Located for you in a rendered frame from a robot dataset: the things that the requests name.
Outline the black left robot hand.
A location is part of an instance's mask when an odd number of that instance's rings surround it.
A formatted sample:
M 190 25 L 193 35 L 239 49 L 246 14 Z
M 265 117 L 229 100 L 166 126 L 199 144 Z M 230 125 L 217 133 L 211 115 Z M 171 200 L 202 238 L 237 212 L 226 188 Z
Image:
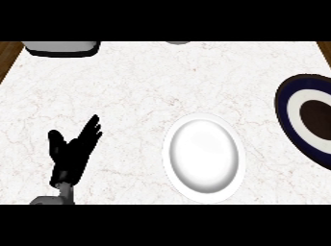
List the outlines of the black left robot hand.
M 57 130 L 48 131 L 50 157 L 54 162 L 50 186 L 75 185 L 82 177 L 91 151 L 101 137 L 98 116 L 94 115 L 78 136 L 66 142 Z

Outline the white oval plate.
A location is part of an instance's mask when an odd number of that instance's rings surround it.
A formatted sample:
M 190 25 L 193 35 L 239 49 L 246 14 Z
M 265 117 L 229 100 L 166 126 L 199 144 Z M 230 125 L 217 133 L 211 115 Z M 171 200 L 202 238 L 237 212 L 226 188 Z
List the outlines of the white oval plate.
M 220 203 L 236 193 L 245 174 L 245 152 L 239 135 L 220 116 L 190 113 L 172 123 L 162 161 L 174 188 L 195 202 Z

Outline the navy and white ringed plate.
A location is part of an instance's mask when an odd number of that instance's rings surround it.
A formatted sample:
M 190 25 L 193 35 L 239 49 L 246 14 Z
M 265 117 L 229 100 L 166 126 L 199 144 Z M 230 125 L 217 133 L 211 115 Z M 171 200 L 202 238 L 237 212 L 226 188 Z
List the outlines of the navy and white ringed plate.
M 301 74 L 277 87 L 276 118 L 302 154 L 331 170 L 331 78 Z

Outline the grey and black appliance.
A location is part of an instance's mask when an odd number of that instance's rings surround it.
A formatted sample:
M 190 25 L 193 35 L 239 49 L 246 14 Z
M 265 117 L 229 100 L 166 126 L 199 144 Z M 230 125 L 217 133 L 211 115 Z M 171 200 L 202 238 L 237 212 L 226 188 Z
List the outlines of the grey and black appliance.
M 25 41 L 32 56 L 48 58 L 84 58 L 97 53 L 98 41 Z

